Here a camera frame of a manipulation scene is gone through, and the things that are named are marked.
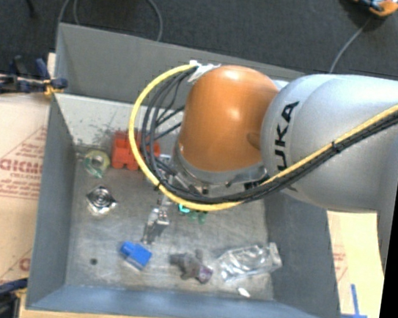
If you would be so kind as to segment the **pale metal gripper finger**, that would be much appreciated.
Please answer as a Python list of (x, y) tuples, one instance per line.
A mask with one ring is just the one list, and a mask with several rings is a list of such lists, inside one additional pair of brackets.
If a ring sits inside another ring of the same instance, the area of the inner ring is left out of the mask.
[(144, 233), (142, 235), (141, 241), (143, 244), (151, 244), (155, 240), (155, 230), (157, 226), (159, 216), (159, 209), (156, 207), (150, 211), (148, 215), (147, 222), (144, 227)]
[(163, 231), (165, 231), (165, 229), (169, 226), (169, 217), (168, 217), (168, 213), (160, 210), (158, 213), (158, 218), (156, 221), (156, 225), (155, 225), (155, 236), (159, 237), (161, 236), (161, 234), (163, 234)]

